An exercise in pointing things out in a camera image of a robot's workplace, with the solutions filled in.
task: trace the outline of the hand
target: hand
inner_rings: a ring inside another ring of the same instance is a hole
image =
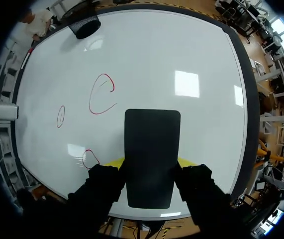
[[[89,170],[89,178],[85,184],[75,193],[68,195],[69,203],[78,204],[82,201],[89,201],[92,197],[97,201],[117,202],[125,185],[120,171],[112,166],[95,165]]]
[[[34,34],[32,39],[35,41],[40,41],[40,37],[37,34]]]
[[[183,201],[195,197],[195,192],[208,190],[214,185],[211,170],[204,164],[181,168],[179,164],[174,169],[175,183]]]

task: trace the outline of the chair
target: chair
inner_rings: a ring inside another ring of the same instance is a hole
[[[271,117],[272,114],[270,113],[264,113],[263,115],[261,115],[261,117]],[[260,128],[259,128],[260,132],[264,133],[264,134],[273,134],[275,133],[275,128],[272,125],[272,123],[269,122],[260,122]]]

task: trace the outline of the yellow tape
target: yellow tape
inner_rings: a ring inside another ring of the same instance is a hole
[[[165,238],[166,233],[167,233],[169,230],[170,230],[170,228],[166,228],[166,229],[164,230],[163,235],[162,235],[162,239]]]
[[[124,158],[119,158],[116,161],[107,163],[105,166],[112,166],[112,167],[116,167],[119,169],[122,166],[123,161],[124,161]],[[188,160],[182,159],[182,158],[178,158],[178,163],[180,164],[182,168],[188,167],[188,166],[197,166],[197,164],[189,162]]]

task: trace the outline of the mesh trash bin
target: mesh trash bin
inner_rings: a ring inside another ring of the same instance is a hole
[[[95,33],[101,26],[92,4],[83,1],[67,11],[61,21],[66,23],[77,39],[84,39]]]

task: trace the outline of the floor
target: floor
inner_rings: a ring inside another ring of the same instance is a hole
[[[114,6],[114,4],[112,3],[112,0],[101,0],[100,2],[101,2],[100,4],[101,7]],[[143,2],[149,3],[148,1],[140,0],[132,4],[138,4],[138,3],[143,3]],[[174,4],[178,6],[192,8],[196,11],[200,11],[200,12],[203,12],[211,16],[212,15],[219,16],[219,13],[215,10],[215,6],[214,6],[215,0],[156,0],[155,2]],[[264,66],[266,73],[269,72],[269,68],[267,67],[267,62],[266,62],[266,59],[264,58],[264,53],[261,48],[260,38],[256,35],[253,35],[250,38],[250,41],[251,41],[250,44],[248,44],[248,41],[246,38],[241,37],[241,36],[240,38],[243,42],[243,45],[249,57],[252,60],[255,60],[261,63]],[[264,81],[263,86],[271,90],[268,82]],[[261,137],[263,137],[264,140],[267,141],[267,143],[269,144],[268,148],[273,152],[273,154],[280,153],[281,147],[276,146],[276,140],[277,140],[276,134],[261,135]],[[134,231],[135,223],[126,221],[124,224],[125,224],[125,227],[123,228],[123,231],[122,231],[122,237],[128,238],[128,239],[135,238],[136,237],[136,231]],[[111,227],[106,228],[106,226],[102,226],[102,228],[100,229],[100,232],[104,233],[105,229],[107,229],[105,233],[108,234],[110,232],[110,228]],[[158,238],[166,238],[166,239],[178,238],[178,237],[191,235],[196,232],[199,232],[199,228],[193,224],[191,218],[185,218],[181,220],[172,220],[172,221],[165,223],[163,230],[158,235]],[[141,232],[141,237],[144,238],[146,234],[147,232]]]

